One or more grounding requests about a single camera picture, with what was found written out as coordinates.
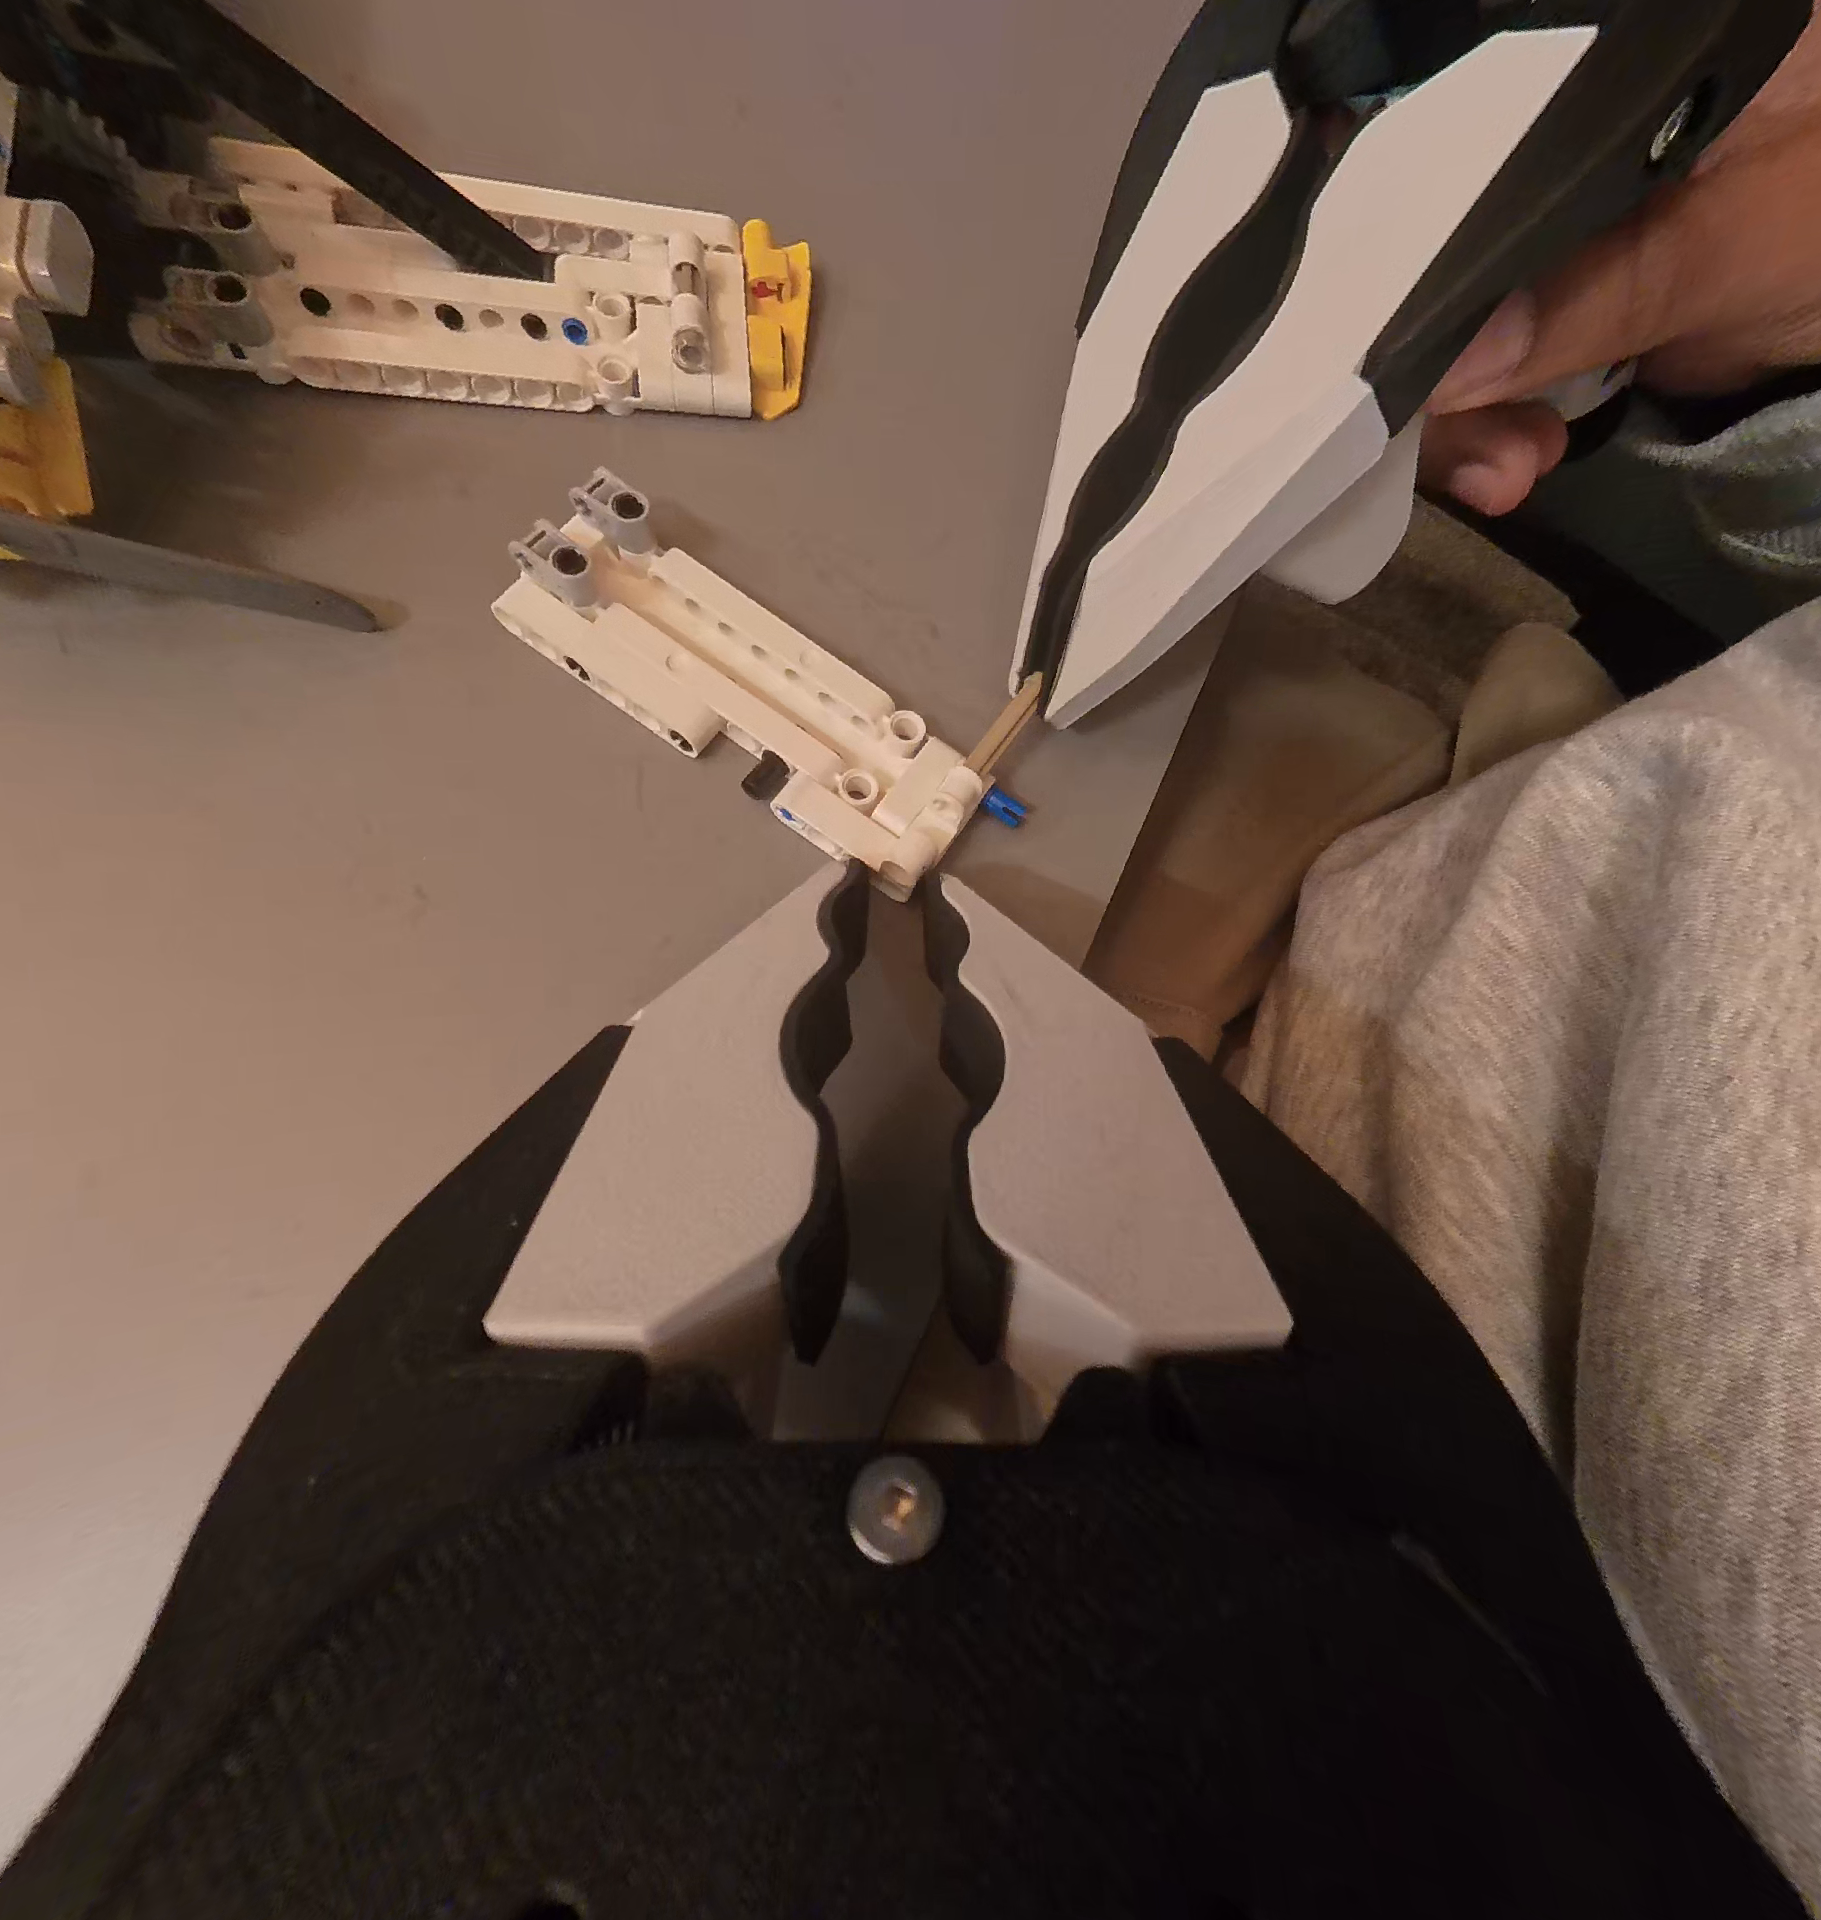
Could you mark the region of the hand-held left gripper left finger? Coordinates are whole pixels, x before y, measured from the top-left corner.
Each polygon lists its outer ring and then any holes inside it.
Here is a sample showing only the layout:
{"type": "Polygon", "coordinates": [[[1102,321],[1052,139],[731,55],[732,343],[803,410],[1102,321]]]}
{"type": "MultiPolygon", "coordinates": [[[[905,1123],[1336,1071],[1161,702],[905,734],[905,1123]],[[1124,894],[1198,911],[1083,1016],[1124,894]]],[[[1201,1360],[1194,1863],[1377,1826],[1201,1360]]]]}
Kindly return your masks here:
{"type": "Polygon", "coordinates": [[[824,868],[623,1028],[485,1316],[504,1347],[722,1379],[745,1411],[826,1350],[849,1272],[824,1088],[850,1045],[871,884],[824,868]]]}

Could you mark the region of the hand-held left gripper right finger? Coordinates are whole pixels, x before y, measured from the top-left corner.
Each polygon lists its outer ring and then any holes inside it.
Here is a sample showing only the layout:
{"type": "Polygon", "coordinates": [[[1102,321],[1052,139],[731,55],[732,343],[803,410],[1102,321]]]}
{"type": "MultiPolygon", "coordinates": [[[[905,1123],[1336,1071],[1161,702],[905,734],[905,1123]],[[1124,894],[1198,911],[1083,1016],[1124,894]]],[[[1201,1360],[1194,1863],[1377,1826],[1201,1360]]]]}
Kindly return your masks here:
{"type": "Polygon", "coordinates": [[[1047,1423],[1088,1372],[1277,1352],[1291,1308],[1150,1030],[980,894],[922,901],[949,1151],[941,1423],[1047,1423]]]}

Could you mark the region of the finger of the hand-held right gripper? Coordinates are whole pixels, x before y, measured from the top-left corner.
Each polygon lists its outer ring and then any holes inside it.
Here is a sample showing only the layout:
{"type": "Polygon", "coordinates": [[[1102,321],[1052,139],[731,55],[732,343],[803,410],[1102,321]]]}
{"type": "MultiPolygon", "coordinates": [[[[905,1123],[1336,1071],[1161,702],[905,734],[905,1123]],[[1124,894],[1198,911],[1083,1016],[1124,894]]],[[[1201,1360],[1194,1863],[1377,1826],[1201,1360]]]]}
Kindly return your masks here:
{"type": "Polygon", "coordinates": [[[1148,506],[1096,560],[1048,684],[1054,727],[1135,681],[1269,563],[1324,602],[1383,570],[1411,516],[1420,430],[1407,426],[1412,403],[1384,400],[1387,375],[1362,366],[1595,36],[1491,31],[1336,139],[1307,83],[1282,74],[1280,26],[1187,29],[1114,181],[1077,324],[1204,85],[1277,74],[1315,114],[1319,194],[1277,315],[1180,428],[1148,506]]]}
{"type": "Polygon", "coordinates": [[[1096,567],[1193,411],[1249,357],[1302,260],[1319,131],[1278,75],[1202,88],[1077,325],[1017,684],[1054,684],[1096,567]]]}

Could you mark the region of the white connector with blue pin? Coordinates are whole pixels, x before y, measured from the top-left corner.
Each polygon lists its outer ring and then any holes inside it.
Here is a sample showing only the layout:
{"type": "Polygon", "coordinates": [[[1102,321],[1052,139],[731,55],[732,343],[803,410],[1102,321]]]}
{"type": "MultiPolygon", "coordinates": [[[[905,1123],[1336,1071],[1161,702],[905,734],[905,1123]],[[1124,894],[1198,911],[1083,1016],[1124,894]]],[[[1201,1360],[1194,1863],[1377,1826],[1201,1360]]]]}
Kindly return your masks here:
{"type": "Polygon", "coordinates": [[[909,825],[902,827],[898,849],[912,884],[941,868],[958,838],[979,818],[1018,827],[1029,818],[1029,805],[999,786],[990,770],[964,757],[942,773],[909,825]]]}

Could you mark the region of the brown lego axle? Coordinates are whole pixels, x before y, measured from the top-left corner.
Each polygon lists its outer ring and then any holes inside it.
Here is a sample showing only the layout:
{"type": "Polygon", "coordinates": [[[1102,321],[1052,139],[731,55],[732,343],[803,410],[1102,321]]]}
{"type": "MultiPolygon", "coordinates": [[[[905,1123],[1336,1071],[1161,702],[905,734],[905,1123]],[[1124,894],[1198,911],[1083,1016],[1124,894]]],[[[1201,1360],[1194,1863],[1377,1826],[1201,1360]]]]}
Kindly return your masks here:
{"type": "Polygon", "coordinates": [[[984,788],[993,784],[994,767],[1020,738],[1025,727],[1036,715],[1044,695],[1044,674],[1035,672],[1023,678],[1010,700],[984,729],[983,738],[966,756],[971,776],[984,788]]]}

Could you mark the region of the white lego beam assembly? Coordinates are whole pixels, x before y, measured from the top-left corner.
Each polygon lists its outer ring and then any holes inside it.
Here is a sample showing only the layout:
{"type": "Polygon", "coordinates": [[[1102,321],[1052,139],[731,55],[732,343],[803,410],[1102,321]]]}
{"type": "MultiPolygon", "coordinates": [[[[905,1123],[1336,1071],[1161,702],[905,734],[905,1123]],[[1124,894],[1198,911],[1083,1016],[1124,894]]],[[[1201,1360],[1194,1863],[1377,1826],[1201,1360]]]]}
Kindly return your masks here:
{"type": "Polygon", "coordinates": [[[609,468],[509,547],[497,624],[697,760],[729,741],[745,789],[826,858],[909,900],[990,779],[963,749],[753,596],[656,540],[646,495],[609,468]]]}

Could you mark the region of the lego helicopter model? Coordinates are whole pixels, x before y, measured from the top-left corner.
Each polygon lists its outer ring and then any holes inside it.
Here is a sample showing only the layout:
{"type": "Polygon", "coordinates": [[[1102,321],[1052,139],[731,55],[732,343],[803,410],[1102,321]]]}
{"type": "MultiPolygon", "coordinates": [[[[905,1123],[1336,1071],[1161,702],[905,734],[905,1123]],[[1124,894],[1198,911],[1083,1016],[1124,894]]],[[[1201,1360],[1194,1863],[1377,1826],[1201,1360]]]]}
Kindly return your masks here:
{"type": "Polygon", "coordinates": [[[761,220],[435,171],[211,4],[0,2],[0,563],[374,632],[92,525],[72,366],[777,420],[811,302],[761,220]]]}

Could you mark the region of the person's right forearm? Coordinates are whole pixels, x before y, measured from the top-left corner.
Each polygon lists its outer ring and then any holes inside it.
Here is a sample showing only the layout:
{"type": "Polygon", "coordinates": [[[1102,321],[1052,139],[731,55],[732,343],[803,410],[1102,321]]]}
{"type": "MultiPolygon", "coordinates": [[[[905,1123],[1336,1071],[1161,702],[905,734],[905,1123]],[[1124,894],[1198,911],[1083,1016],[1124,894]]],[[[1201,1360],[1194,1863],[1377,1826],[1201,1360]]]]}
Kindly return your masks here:
{"type": "Polygon", "coordinates": [[[1641,381],[1603,472],[1606,552],[1714,629],[1821,596],[1821,364],[1720,395],[1641,381]]]}

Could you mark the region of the person's right hand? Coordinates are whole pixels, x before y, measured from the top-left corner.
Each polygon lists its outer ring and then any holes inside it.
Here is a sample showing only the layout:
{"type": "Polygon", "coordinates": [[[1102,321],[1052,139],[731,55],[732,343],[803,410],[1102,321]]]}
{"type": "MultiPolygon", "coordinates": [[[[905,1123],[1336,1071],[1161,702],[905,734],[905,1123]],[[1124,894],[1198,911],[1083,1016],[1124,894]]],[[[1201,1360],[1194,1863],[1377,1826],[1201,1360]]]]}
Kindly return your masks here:
{"type": "Polygon", "coordinates": [[[1547,389],[1617,364],[1688,402],[1821,368],[1821,4],[1686,179],[1494,312],[1429,402],[1421,488],[1518,509],[1567,452],[1547,389]]]}

